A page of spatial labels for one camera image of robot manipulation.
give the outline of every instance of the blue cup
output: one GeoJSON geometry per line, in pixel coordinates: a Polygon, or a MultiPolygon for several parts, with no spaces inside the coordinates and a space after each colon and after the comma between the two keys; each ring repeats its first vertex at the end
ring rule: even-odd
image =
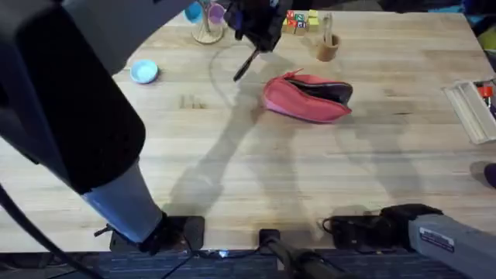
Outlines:
{"type": "Polygon", "coordinates": [[[202,7],[198,2],[193,2],[184,10],[184,17],[191,23],[202,20],[202,7]]]}

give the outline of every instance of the red object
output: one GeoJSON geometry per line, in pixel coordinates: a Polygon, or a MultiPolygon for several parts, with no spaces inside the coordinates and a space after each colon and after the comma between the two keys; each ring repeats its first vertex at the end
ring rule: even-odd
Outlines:
{"type": "Polygon", "coordinates": [[[288,11],[286,12],[286,19],[294,19],[295,18],[295,11],[288,11]]]}
{"type": "Polygon", "coordinates": [[[298,26],[298,22],[294,19],[289,19],[288,20],[288,26],[293,26],[293,27],[297,27],[298,26]]]}
{"type": "Polygon", "coordinates": [[[477,88],[479,94],[482,98],[489,98],[493,96],[493,88],[492,86],[483,86],[477,88]]]}
{"type": "Polygon", "coordinates": [[[351,109],[346,105],[353,93],[351,85],[310,74],[296,74],[299,71],[287,73],[267,82],[263,90],[267,109],[318,123],[332,123],[351,113],[351,109]],[[298,87],[295,82],[304,86],[298,87]],[[312,92],[315,91],[319,92],[320,96],[313,95],[312,92]],[[324,98],[322,94],[335,98],[343,96],[345,104],[324,98]]]}

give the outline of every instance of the light blue bowl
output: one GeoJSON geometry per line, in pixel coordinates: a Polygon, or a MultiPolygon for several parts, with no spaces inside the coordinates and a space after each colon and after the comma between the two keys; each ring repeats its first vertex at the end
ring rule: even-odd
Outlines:
{"type": "Polygon", "coordinates": [[[191,23],[197,23],[202,20],[202,5],[198,2],[193,2],[184,10],[184,17],[191,23]]]}
{"type": "Polygon", "coordinates": [[[139,60],[131,67],[131,79],[139,84],[148,84],[158,76],[158,66],[151,60],[139,60]]]}

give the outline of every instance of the gray robot arm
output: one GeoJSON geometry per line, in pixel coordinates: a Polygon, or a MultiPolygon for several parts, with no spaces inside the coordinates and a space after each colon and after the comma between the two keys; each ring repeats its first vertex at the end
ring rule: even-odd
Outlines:
{"type": "Polygon", "coordinates": [[[67,0],[62,6],[110,74],[193,0],[67,0]]]}
{"type": "Polygon", "coordinates": [[[496,278],[496,236],[446,215],[421,215],[408,224],[410,246],[473,279],[496,278]]]}

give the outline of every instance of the white label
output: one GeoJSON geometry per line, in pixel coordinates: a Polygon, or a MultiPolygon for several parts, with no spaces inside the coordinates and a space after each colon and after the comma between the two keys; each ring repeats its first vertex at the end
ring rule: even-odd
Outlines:
{"type": "Polygon", "coordinates": [[[426,228],[420,228],[418,232],[420,233],[420,239],[425,242],[431,243],[448,252],[455,252],[455,240],[452,238],[426,228]]]}

